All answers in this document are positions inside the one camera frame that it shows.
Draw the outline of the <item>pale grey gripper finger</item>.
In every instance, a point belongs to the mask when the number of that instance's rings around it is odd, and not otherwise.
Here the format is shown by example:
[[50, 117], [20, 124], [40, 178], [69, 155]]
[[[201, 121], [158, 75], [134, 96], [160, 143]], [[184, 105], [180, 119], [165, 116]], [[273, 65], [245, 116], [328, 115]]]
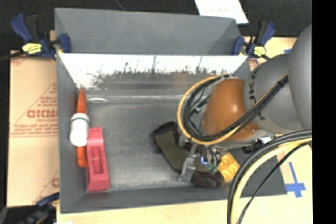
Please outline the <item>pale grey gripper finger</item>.
[[195, 157], [194, 156], [188, 156], [182, 165], [182, 170], [179, 175], [179, 181], [180, 182], [190, 182], [192, 179], [192, 176], [195, 172], [196, 166], [194, 164]]

